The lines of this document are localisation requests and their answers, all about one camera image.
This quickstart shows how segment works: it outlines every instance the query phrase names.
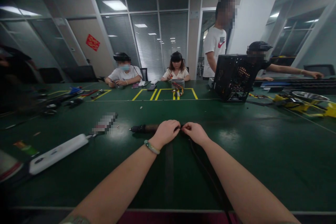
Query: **person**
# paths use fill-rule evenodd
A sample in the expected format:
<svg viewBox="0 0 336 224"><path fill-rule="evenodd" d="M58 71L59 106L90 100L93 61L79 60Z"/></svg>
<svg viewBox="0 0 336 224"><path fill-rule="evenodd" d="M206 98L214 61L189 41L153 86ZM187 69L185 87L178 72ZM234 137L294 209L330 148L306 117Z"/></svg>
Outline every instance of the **person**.
<svg viewBox="0 0 336 224"><path fill-rule="evenodd" d="M162 122L155 135L100 182L61 223L116 223L162 147L177 136L180 128L176 120ZM243 223L299 223L257 178L213 142L201 125L188 122L181 130L204 149Z"/></svg>
<svg viewBox="0 0 336 224"><path fill-rule="evenodd" d="M184 65L182 54L179 52L174 52L170 56L169 67L162 76L161 81L169 81L170 79L183 79L184 81L190 80L190 75Z"/></svg>
<svg viewBox="0 0 336 224"><path fill-rule="evenodd" d="M203 79L214 77L216 72L218 55L225 54L227 28L235 14L235 0L219 0L214 27L211 27L203 42L204 70Z"/></svg>
<svg viewBox="0 0 336 224"><path fill-rule="evenodd" d="M131 65L131 58L124 52L116 53L113 58L118 64L118 68L105 78L105 83L114 88L115 85L127 86L142 80L140 68Z"/></svg>
<svg viewBox="0 0 336 224"><path fill-rule="evenodd" d="M246 54L247 55L264 55L265 53L273 48L270 44L264 42L264 41L255 41L250 46L247 47ZM274 65L270 62L263 62L261 69L272 71L272 72L279 72L283 74L295 74L295 75L305 75L313 77L314 79L323 78L324 75L320 72L311 72L303 69L293 68L289 66L280 66L280 65ZM273 78L270 77L256 77L256 81L273 81Z"/></svg>
<svg viewBox="0 0 336 224"><path fill-rule="evenodd" d="M6 74L15 76L24 84L38 83L29 65L38 71L34 61L28 55L15 48L0 45L0 68Z"/></svg>

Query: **white t-shirt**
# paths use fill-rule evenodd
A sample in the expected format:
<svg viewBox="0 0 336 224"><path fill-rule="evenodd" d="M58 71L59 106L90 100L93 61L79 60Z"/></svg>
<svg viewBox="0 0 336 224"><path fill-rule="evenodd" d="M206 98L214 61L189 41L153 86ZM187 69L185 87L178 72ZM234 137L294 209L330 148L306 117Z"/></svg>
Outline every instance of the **white t-shirt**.
<svg viewBox="0 0 336 224"><path fill-rule="evenodd" d="M203 43L204 50L204 70L203 77L209 78L214 77L215 73L211 69L207 55L208 52L215 53L215 61L217 63L218 55L225 54L226 50L226 32L224 30L211 27L206 35Z"/></svg>
<svg viewBox="0 0 336 224"><path fill-rule="evenodd" d="M169 74L173 75L173 79L184 79L187 75L189 75L187 68L185 67L184 70L181 72L181 69L178 71L179 73L175 75L174 71L171 71L167 68L167 71L164 73L163 78L167 78Z"/></svg>
<svg viewBox="0 0 336 224"><path fill-rule="evenodd" d="M125 73L120 68L116 68L108 77L111 80L123 80L123 81L127 81L129 79L132 79L132 78L138 76L138 75L140 75L140 77L142 78L142 75L141 75L141 72L140 72L140 68L138 68L137 66L134 66L134 67L131 66L131 68L129 69L128 73Z"/></svg>

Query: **yellow machine part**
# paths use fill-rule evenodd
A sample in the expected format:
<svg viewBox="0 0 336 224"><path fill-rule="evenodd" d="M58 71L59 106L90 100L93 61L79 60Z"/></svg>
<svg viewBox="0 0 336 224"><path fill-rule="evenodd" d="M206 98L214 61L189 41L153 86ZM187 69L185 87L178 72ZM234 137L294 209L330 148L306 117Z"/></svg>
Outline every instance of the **yellow machine part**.
<svg viewBox="0 0 336 224"><path fill-rule="evenodd" d="M284 98L284 97L277 94L277 95L275 95L275 98L273 99L273 101L274 102L280 102L280 101L285 100L285 99L288 99L288 98ZM304 104L302 104L300 106L298 106L295 103L287 103L285 105L285 107L290 109L290 110L300 112L300 113L305 114L305 115L310 116L310 117L323 117L323 116L336 117L336 104L335 103L329 103L328 107L326 108L327 110L323 110L319 107L314 106L315 104L318 103L318 101L313 101L312 103L308 103L308 102L305 102L305 101L302 101L302 102L304 102ZM319 113L319 114L308 114L308 113L306 113L306 111L309 108L317 109L321 113Z"/></svg>

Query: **face mask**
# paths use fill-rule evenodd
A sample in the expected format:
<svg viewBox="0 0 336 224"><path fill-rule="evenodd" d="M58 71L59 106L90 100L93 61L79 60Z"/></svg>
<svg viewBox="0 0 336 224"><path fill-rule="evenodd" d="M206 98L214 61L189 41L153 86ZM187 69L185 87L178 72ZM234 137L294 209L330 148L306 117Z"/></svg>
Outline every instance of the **face mask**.
<svg viewBox="0 0 336 224"><path fill-rule="evenodd" d="M126 64L126 65L121 65L119 68L123 70L124 72L126 72L130 70L130 67L131 67L130 65Z"/></svg>

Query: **green workbench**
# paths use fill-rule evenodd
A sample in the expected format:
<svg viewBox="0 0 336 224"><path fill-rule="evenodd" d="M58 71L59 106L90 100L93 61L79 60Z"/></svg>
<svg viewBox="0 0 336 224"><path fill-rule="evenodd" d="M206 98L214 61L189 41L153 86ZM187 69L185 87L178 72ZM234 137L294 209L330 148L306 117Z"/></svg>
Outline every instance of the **green workbench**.
<svg viewBox="0 0 336 224"><path fill-rule="evenodd" d="M48 85L49 97L69 91L71 85L77 86ZM26 162L29 157L13 145L16 141L23 140L44 153L81 133L88 134L108 112L119 115L114 127L108 134L97 136L55 165L19 183L10 191L11 207L75 207L151 137L132 134L130 127L176 119L182 124L200 123L213 141L256 176L290 211L336 212L335 118L311 119L284 108L223 103L205 81L187 82L180 100L173 100L171 86L166 82L159 82L152 92L130 86L109 89L104 83L80 85L86 90L109 92L95 101L87 97L76 108L61 107L56 115L38 117L2 131L0 148ZM254 88L253 94L265 92ZM0 118L0 124L6 127L21 119L12 114ZM196 151L205 157L200 148ZM182 134L162 149L129 208L221 210L211 181Z"/></svg>

